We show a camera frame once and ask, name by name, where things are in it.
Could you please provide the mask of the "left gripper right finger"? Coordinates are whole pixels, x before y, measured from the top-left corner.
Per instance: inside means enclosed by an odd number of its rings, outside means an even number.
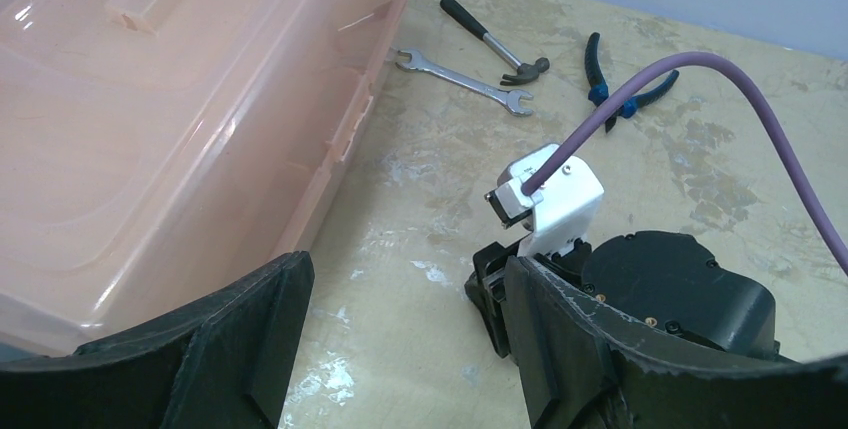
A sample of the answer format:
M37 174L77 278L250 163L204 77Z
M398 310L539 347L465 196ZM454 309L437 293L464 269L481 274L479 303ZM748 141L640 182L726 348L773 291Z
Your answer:
M507 326L534 428L843 428L847 359L771 362L660 332L534 260L505 267Z

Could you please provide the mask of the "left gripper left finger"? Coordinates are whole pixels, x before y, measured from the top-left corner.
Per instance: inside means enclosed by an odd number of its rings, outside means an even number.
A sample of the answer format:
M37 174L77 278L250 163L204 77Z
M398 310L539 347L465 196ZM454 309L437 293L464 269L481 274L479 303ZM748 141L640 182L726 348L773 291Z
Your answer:
M282 255L64 357L1 366L5 428L275 428L314 283Z

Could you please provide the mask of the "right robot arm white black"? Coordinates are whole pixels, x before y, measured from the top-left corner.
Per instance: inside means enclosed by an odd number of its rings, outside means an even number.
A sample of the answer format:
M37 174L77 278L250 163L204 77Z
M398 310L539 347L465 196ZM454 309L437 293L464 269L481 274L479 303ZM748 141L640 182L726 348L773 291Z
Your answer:
M536 260L583 293L655 329L749 358L779 361L776 302L762 284L723 268L686 233L648 230Z

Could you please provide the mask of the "silver open-end wrench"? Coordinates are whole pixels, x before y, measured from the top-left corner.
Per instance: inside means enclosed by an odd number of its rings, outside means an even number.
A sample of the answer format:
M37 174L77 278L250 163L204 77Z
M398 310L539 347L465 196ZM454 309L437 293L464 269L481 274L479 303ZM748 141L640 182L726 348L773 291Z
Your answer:
M478 81L426 59L416 49L398 49L395 64L407 72L422 72L448 81L459 87L471 90L502 105L508 113L516 117L527 117L534 114L531 108L524 107L522 100L532 100L533 95L521 89L502 90L487 83Z

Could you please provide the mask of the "pink plastic toolbox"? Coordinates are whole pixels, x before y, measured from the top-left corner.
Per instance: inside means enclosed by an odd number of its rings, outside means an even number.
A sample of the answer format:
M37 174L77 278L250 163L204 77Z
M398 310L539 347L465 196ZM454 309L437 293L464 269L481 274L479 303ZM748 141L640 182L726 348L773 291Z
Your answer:
M1 0L1 341L67 355L311 244L408 0Z

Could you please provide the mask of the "small black-handled hammer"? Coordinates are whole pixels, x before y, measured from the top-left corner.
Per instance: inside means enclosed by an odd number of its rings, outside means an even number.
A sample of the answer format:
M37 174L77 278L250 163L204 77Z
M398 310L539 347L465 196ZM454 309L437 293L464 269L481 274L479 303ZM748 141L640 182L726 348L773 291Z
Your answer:
M513 87L530 84L550 69L550 61L545 57L540 57L533 63L522 62L456 0L440 0L439 5L447 15L482 41L510 66L513 74L503 74L499 82L501 86Z

